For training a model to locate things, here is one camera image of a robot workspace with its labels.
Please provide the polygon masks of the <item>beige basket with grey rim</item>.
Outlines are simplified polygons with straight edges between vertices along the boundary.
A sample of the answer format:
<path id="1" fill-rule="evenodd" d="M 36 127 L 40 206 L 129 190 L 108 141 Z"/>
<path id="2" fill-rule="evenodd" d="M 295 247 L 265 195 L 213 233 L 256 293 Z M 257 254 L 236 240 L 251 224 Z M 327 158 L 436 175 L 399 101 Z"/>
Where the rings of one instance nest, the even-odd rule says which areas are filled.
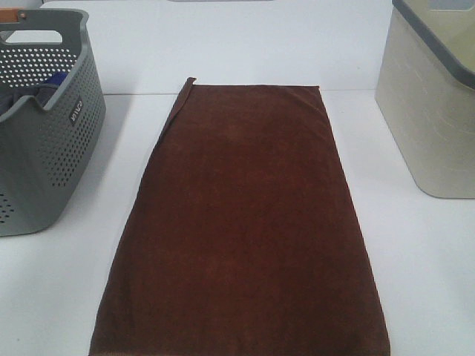
<path id="1" fill-rule="evenodd" d="M 394 1 L 375 98 L 416 185 L 474 198 L 474 2 Z"/>

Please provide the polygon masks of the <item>grey perforated laundry basket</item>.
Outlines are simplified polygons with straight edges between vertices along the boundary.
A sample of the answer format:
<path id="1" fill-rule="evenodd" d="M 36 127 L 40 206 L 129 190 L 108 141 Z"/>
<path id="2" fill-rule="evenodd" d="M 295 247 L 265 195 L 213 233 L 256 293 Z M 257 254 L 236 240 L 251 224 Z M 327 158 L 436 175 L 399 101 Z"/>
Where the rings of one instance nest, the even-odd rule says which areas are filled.
<path id="1" fill-rule="evenodd" d="M 4 9 L 5 32 L 57 42 L 1 43 L 1 235 L 54 224 L 91 158 L 106 106 L 82 10 Z M 44 80 L 63 71 L 60 86 Z"/>

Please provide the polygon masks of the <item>brown towel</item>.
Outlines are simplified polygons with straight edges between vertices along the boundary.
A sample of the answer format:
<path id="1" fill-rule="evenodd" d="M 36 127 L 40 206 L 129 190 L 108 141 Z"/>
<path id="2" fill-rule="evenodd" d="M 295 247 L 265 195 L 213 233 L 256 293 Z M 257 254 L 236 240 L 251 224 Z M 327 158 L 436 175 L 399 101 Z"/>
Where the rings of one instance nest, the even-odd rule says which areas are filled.
<path id="1" fill-rule="evenodd" d="M 388 355 L 316 86 L 188 79 L 152 151 L 91 355 Z"/>

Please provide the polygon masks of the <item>blue cloth in basket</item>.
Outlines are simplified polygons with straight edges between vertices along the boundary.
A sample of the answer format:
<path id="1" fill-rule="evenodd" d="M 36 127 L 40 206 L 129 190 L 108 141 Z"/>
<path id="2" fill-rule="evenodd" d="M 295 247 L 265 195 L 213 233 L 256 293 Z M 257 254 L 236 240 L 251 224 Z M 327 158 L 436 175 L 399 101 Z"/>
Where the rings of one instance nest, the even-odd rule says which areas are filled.
<path id="1" fill-rule="evenodd" d="M 54 73 L 51 77 L 44 80 L 43 83 L 46 85 L 60 86 L 65 81 L 67 76 L 68 76 L 67 72 L 59 71 L 59 72 Z"/>

